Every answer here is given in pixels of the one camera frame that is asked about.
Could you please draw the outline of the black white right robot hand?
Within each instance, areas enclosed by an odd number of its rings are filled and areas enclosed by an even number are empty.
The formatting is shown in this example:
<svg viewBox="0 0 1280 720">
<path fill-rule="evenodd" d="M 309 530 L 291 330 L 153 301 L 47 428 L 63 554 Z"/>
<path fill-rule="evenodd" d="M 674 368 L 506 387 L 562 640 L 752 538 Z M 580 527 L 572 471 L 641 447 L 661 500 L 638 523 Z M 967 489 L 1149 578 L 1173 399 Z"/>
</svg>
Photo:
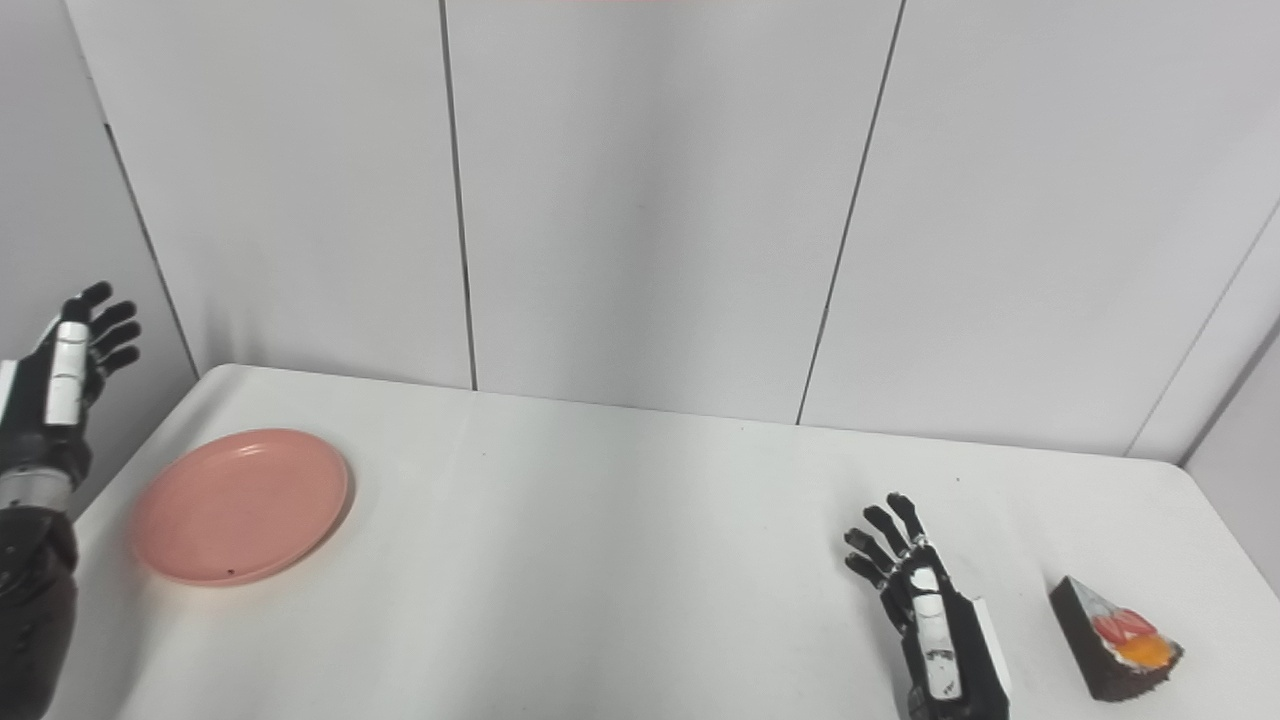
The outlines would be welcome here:
<svg viewBox="0 0 1280 720">
<path fill-rule="evenodd" d="M 844 534 L 846 568 L 876 591 L 899 633 L 911 719 L 1009 719 L 1010 682 L 986 607 L 954 583 L 915 503 L 893 492 Z"/>
</svg>

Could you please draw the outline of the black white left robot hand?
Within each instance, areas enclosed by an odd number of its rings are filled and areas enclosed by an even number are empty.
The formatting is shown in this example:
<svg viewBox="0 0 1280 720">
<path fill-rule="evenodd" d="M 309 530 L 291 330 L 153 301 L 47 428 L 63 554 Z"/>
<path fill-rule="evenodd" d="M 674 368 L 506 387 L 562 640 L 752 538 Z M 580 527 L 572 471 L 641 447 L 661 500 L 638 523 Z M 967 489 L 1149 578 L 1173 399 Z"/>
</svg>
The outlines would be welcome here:
<svg viewBox="0 0 1280 720">
<path fill-rule="evenodd" d="M 90 474 L 91 407 L 108 379 L 140 360 L 137 305 L 100 281 L 69 297 L 35 348 L 3 363 L 1 470 L 52 469 L 79 486 Z"/>
</svg>

